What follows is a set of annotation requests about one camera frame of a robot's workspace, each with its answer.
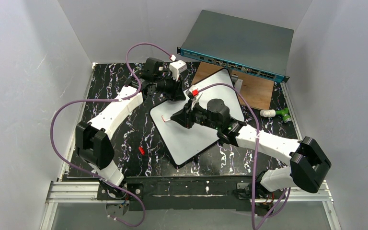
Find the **white whiteboard black frame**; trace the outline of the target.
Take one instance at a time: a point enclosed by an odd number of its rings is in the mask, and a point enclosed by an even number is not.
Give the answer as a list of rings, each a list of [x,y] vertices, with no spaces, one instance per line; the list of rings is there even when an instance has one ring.
[[[241,105],[236,92],[222,85],[213,86],[201,92],[199,104],[203,108],[207,108],[208,101],[212,99],[221,99],[229,108],[230,115],[244,121]],[[182,167],[197,154],[205,151],[218,141],[217,131],[194,124],[190,129],[187,129],[174,121],[164,120],[169,119],[174,113],[183,108],[188,101],[171,102],[164,101],[153,107],[149,114],[159,132],[161,139],[167,148],[168,156],[171,164]]]

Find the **red marker cap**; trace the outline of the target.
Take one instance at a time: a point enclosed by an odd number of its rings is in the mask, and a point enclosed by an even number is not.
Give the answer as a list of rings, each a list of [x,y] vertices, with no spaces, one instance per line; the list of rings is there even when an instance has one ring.
[[[142,147],[139,147],[138,149],[139,149],[141,156],[144,156],[145,155],[144,149]]]

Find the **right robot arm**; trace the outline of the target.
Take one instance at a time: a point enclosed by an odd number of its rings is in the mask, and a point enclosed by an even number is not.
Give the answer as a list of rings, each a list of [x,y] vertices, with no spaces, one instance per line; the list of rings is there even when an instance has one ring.
[[[194,124],[216,130],[219,141],[255,150],[274,157],[285,167],[267,170],[255,179],[256,192],[273,192],[298,187],[309,193],[319,191],[332,164],[319,143],[311,137],[302,140],[279,137],[237,120],[222,99],[208,101],[206,108],[189,100],[171,120],[191,129]]]

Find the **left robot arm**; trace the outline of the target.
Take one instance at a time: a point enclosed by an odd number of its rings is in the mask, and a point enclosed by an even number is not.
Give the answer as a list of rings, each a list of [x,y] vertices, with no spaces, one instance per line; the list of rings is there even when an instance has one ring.
[[[165,64],[157,58],[148,58],[138,74],[121,88],[114,102],[89,122],[77,124],[77,155],[100,177],[119,186],[124,176],[114,162],[113,134],[134,109],[155,93],[161,93],[173,102],[185,100],[181,73],[186,69],[182,60]]]

